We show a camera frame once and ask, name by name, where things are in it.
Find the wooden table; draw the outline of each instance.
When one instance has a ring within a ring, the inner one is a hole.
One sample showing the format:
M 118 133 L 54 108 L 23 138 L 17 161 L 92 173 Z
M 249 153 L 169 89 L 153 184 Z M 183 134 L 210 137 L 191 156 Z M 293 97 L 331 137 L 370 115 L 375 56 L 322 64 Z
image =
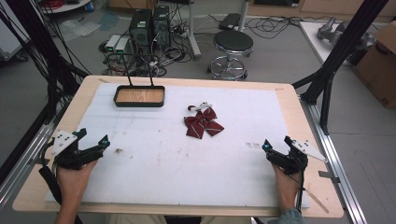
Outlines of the wooden table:
M 134 85 L 148 85 L 149 79 L 133 77 Z M 81 84 L 75 98 L 67 108 L 57 130 L 73 132 L 83 118 L 90 105 L 96 89 L 101 83 L 127 84 L 126 77 L 86 77 Z M 215 80 L 156 78 L 156 85 L 187 86 L 187 87 L 218 87 L 252 90 L 272 90 L 276 92 L 282 115 L 293 139 L 304 139 L 315 143 L 314 135 L 309 127 L 304 111 L 294 88 L 289 84 L 230 82 Z M 26 212 L 56 212 L 59 204 L 46 202 L 44 199 L 49 191 L 47 184 L 39 175 L 41 165 L 35 165 L 28 176 L 21 191 L 14 201 L 13 208 Z M 318 175 L 318 171 L 327 171 L 322 161 L 310 160 L 305 171 L 304 187 L 309 196 L 310 207 L 303 211 L 305 217 L 341 217 L 344 212 L 338 196 L 328 178 Z M 83 203 L 80 212 L 91 213 L 124 213 L 124 214 L 158 214 L 158 215 L 192 215 L 192 216 L 248 216 L 248 217 L 276 217 L 277 208 L 260 207 L 224 207 L 224 206 L 180 206 L 180 205 L 146 205 L 121 203 Z

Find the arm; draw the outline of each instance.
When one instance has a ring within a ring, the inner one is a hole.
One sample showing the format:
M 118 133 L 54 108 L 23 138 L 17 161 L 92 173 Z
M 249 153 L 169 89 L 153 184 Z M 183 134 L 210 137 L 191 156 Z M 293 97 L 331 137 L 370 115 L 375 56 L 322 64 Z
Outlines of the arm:
M 305 224 L 300 212 L 297 211 L 294 200 L 296 198 L 300 175 L 285 175 L 283 171 L 276 165 L 273 165 L 276 176 L 276 190 L 279 199 L 279 208 L 281 217 L 269 220 L 268 224 Z
M 273 165 L 273 168 L 276 176 L 276 189 L 279 199 L 279 208 L 283 213 L 285 210 L 295 208 L 294 200 L 299 187 L 297 183 L 299 180 L 299 174 L 285 175 L 278 166 Z
M 79 204 L 88 185 L 88 179 L 96 163 L 97 161 L 92 161 L 78 171 L 57 168 L 59 187 L 62 192 L 62 206 L 56 217 L 56 224 L 74 223 Z

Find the black tray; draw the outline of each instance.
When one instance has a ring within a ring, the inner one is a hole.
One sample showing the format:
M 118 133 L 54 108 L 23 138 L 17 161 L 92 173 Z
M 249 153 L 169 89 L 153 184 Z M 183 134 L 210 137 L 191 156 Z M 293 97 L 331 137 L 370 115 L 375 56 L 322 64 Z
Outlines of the black tray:
M 108 62 L 108 57 L 113 54 L 109 54 L 106 57 L 104 63 Z M 131 81 L 131 75 L 128 72 L 128 67 L 126 66 L 124 55 L 133 55 L 139 60 L 146 62 L 148 69 L 149 80 L 151 85 L 149 86 L 134 86 Z M 154 86 L 152 81 L 151 69 L 149 66 L 150 59 L 156 59 L 157 62 L 160 58 L 156 55 L 151 54 L 121 54 L 122 62 L 125 66 L 125 71 L 128 75 L 129 85 L 118 86 L 116 94 L 114 95 L 114 103 L 119 107 L 161 107 L 164 104 L 165 99 L 165 87 L 164 86 Z

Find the black chair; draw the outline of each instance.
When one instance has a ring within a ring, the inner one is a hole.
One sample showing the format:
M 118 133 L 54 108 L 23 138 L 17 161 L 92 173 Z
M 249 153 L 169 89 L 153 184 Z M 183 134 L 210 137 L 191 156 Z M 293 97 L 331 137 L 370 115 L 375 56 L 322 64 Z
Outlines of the black chair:
M 235 55 L 249 56 L 253 51 L 253 40 L 250 36 L 235 30 L 225 30 L 217 33 L 213 39 L 217 49 L 227 53 L 210 63 L 207 72 L 213 74 L 213 79 L 245 79 L 248 71 Z

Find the stool legs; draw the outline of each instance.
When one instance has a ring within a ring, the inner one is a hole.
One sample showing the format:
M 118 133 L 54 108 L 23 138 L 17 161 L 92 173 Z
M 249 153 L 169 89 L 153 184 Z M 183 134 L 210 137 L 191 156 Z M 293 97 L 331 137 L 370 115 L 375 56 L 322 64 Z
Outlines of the stool legs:
M 237 80 L 238 78 L 245 79 L 248 76 L 248 72 L 242 62 L 231 54 L 220 56 L 213 60 L 207 71 L 213 74 L 213 79 L 220 77 Z

